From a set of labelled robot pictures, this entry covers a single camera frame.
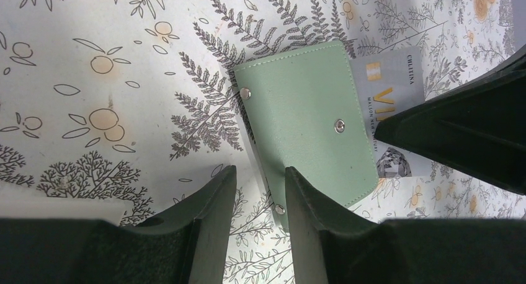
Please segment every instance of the stitched edge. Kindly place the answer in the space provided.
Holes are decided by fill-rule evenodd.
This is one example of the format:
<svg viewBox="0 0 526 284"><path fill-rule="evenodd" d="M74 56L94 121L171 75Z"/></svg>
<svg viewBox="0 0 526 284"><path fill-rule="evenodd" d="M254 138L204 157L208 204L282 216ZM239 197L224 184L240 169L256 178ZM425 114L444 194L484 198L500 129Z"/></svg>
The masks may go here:
<svg viewBox="0 0 526 284"><path fill-rule="evenodd" d="M261 63L256 63L256 64L252 64L250 66L247 66L247 67L243 67L243 68L239 68L239 69L236 69L234 70L234 72L238 72L238 71L241 71L241 70L245 70L245 69L248 69L248 68L251 68L251 67L256 67L256 66L259 66L259 65L263 65L263 64L267 64L267 63L271 63L271 62L274 62L274 61L279 61L279 60L284 60L284 59L288 59L288 58L292 58L294 56L300 56L300 55L303 55L305 53L312 53L314 51L318 51L318 50L324 50L326 48L330 48L330 47L341 47L340 45L338 44L335 44L335 45L329 45L328 47L320 47L320 48L316 48L314 50L306 50L302 53L297 53L297 54L294 54L294 55L290 55L290 56L282 56L281 58L276 58L276 59L272 59L272 60L269 60L269 61L264 61L264 62L261 62Z"/></svg>
<svg viewBox="0 0 526 284"><path fill-rule="evenodd" d="M349 60L347 59L347 53L345 52L345 49L343 47L340 47L341 48L341 51L342 51L342 56L344 57L344 62L346 63L347 65L347 70L349 72L349 78L350 78L350 81L352 82L352 93L354 95L354 100L356 101L356 105L358 105L358 112L360 113L360 118L363 117L362 115L362 109L360 108L360 102L358 101L358 93L356 92L356 84L354 83L354 78L352 77L352 71L350 70L350 64L349 64ZM371 156L371 160L373 161L373 163L375 162L375 158L373 157L373 151L371 150L371 144L369 143L369 139L367 138L367 132L365 131L365 124L362 124L362 130L363 130L363 135L365 135L365 139L367 140L367 147L369 148L369 155ZM351 206L353 203L361 200L363 197L365 197L366 195L370 194L371 192L373 192L373 190L378 186L378 181L377 183L369 190L365 191L363 194L361 194L360 196L354 198L353 200L351 200L350 202L346 203L344 206L345 207L349 207Z"/></svg>

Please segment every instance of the green leather wallet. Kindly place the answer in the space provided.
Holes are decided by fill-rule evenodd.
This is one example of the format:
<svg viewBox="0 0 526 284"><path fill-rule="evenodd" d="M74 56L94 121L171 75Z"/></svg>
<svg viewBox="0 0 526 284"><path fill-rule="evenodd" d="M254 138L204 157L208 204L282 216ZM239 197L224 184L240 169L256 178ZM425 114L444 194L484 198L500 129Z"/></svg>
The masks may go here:
<svg viewBox="0 0 526 284"><path fill-rule="evenodd" d="M340 41L244 63L234 73L284 229L288 166L345 207L377 186L376 164Z"/></svg>

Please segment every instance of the black object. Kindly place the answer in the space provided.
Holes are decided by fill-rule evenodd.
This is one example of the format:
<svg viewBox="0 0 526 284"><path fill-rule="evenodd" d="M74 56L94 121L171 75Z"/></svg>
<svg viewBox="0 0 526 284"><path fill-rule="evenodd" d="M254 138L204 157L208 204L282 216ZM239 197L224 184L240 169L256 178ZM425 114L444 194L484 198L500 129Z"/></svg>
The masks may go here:
<svg viewBox="0 0 526 284"><path fill-rule="evenodd" d="M526 221L372 223L285 172L297 284L525 283Z"/></svg>
<svg viewBox="0 0 526 284"><path fill-rule="evenodd" d="M526 46L483 76L380 122L375 138L526 193Z"/></svg>
<svg viewBox="0 0 526 284"><path fill-rule="evenodd" d="M100 220L0 220L0 283L223 281L236 167L135 227Z"/></svg>

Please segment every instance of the silver rivet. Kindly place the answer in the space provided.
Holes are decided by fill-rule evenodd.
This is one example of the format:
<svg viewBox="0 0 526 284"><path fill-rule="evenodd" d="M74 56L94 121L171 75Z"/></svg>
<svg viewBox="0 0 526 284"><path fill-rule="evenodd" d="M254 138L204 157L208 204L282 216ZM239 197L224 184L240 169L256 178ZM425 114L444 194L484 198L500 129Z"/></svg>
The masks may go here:
<svg viewBox="0 0 526 284"><path fill-rule="evenodd" d="M276 213L278 213L278 215L285 214L285 208L282 205L276 205L274 209L276 210Z"/></svg>
<svg viewBox="0 0 526 284"><path fill-rule="evenodd" d="M343 131L345 131L345 122L340 118L337 119L334 123L334 129L336 130L336 132L342 133Z"/></svg>
<svg viewBox="0 0 526 284"><path fill-rule="evenodd" d="M239 90L239 94L243 100L250 99L250 90L246 87L242 87L241 90Z"/></svg>

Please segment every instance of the floral tablecloth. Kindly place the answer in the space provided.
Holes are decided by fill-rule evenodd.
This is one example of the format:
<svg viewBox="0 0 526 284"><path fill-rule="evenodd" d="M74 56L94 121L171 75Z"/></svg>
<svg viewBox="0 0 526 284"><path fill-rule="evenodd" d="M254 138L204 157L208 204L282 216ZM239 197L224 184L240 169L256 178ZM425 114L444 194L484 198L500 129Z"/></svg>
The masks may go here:
<svg viewBox="0 0 526 284"><path fill-rule="evenodd" d="M0 0L0 180L128 201L137 223L238 167L225 283L293 283L229 70L331 40L422 51L429 99L514 52L510 0ZM352 206L386 218L521 217L523 197L433 163Z"/></svg>

